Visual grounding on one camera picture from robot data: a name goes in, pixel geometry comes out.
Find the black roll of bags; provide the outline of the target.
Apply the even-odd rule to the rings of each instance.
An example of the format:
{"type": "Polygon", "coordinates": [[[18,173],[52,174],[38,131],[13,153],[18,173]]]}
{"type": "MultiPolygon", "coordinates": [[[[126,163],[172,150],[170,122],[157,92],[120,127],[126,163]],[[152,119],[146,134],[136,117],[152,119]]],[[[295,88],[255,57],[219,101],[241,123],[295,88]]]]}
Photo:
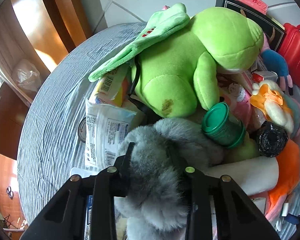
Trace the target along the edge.
{"type": "Polygon", "coordinates": [[[260,155],[273,158],[285,148],[288,142],[288,133],[283,127],[271,121],[265,121],[259,129],[252,133],[252,139],[256,142],[260,155]]]}

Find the red bear suitcase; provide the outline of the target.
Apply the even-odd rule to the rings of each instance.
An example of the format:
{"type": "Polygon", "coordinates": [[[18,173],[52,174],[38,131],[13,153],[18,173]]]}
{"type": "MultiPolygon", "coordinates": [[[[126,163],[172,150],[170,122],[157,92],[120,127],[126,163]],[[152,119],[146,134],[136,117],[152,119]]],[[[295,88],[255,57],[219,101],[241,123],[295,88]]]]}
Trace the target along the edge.
{"type": "Polygon", "coordinates": [[[300,88],[300,24],[294,26],[285,23],[285,37],[279,47],[279,54],[282,55],[288,65],[288,71],[293,83],[300,88]]]}

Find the teal dress pig plush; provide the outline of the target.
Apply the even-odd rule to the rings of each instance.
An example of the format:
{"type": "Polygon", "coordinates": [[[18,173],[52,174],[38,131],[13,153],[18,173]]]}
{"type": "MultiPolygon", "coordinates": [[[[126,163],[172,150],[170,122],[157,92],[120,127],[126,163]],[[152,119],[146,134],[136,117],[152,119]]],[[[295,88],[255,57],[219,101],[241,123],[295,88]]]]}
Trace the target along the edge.
{"type": "Polygon", "coordinates": [[[287,106],[292,110],[293,121],[294,121],[294,130],[290,138],[296,142],[300,143],[300,103],[298,103],[294,98],[284,94],[285,101],[287,106]]]}

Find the dark wooden cabinet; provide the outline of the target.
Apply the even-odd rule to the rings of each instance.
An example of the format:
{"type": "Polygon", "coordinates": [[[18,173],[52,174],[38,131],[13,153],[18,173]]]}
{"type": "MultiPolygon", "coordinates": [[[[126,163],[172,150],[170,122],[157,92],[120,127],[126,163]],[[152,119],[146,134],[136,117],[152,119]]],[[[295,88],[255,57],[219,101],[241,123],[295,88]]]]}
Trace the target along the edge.
{"type": "Polygon", "coordinates": [[[0,87],[0,154],[17,159],[21,130],[28,111],[29,106],[3,82],[0,87]]]}

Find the orange green duck plush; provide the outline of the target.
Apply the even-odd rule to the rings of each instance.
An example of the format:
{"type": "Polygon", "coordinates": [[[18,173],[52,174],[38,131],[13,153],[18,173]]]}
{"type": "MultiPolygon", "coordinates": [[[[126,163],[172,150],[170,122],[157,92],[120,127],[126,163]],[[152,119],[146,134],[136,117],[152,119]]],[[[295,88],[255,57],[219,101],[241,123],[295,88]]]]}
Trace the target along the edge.
{"type": "Polygon", "coordinates": [[[263,80],[253,83],[250,104],[262,111],[267,120],[283,127],[288,135],[294,130],[293,111],[288,107],[284,93],[277,83],[263,80]]]}

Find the green frog plush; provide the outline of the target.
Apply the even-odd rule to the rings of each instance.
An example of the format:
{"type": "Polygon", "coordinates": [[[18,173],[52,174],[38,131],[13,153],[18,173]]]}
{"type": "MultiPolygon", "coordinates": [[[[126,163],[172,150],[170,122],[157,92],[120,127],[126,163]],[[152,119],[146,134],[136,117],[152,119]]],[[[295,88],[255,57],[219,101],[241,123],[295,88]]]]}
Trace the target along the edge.
{"type": "Polygon", "coordinates": [[[130,63],[134,92],[163,118],[187,117],[219,102],[217,74],[246,71],[263,30],[239,12],[207,8],[193,17],[183,3],[155,12],[134,41],[94,69],[89,81],[130,63]]]}

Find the green lid jar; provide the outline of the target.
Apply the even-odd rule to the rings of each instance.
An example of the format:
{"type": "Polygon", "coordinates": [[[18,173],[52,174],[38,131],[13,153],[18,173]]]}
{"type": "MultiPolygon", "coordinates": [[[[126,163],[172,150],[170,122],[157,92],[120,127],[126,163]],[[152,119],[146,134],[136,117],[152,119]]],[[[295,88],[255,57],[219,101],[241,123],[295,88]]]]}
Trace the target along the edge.
{"type": "Polygon", "coordinates": [[[229,106],[220,102],[205,113],[202,132],[215,143],[230,150],[243,144],[246,130],[243,122],[230,112],[229,106]]]}

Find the blue dress pig plush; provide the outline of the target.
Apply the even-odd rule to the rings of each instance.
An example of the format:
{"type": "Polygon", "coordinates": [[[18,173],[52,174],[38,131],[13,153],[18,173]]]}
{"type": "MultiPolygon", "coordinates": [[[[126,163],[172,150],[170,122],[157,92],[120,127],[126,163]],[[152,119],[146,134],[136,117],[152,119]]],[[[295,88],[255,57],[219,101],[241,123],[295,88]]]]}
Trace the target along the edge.
{"type": "Polygon", "coordinates": [[[283,92],[288,87],[289,95],[293,95],[293,80],[289,74],[286,60],[276,51],[270,49],[266,34],[263,33],[263,46],[260,55],[267,70],[275,72],[279,78],[279,86],[283,92]]]}

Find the grey fluffy plush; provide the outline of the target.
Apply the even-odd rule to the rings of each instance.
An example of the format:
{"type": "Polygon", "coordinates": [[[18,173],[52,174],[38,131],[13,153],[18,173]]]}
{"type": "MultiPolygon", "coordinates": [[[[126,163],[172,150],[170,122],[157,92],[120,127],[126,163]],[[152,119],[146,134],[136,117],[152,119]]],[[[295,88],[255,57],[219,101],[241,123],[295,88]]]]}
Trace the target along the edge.
{"type": "Polygon", "coordinates": [[[131,130],[118,149],[124,155],[135,144],[130,160],[130,187],[126,197],[114,199],[127,218],[128,239],[177,239],[185,228],[188,207],[181,174],[166,152],[173,144],[187,163],[201,171],[220,163],[225,150],[206,137],[199,124],[183,118],[165,118],[131,130]]]}

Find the clear plastic bag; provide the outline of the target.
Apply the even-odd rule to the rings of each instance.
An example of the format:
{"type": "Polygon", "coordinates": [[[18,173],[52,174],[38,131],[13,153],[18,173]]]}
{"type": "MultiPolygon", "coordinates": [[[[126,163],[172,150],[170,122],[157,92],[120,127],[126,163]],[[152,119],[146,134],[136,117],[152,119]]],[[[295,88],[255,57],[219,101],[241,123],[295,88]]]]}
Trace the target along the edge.
{"type": "Polygon", "coordinates": [[[12,79],[25,93],[37,93],[42,85],[40,72],[29,60],[22,59],[12,71],[12,79]]]}

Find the white plastic pouch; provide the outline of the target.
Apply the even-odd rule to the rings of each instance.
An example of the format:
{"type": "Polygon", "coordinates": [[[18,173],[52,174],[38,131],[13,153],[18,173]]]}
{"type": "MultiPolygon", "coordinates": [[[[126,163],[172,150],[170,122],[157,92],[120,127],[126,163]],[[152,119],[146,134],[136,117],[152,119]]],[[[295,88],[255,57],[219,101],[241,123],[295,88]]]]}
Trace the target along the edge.
{"type": "Polygon", "coordinates": [[[129,132],[135,111],[85,101],[85,165],[103,170],[112,166],[129,132]]]}

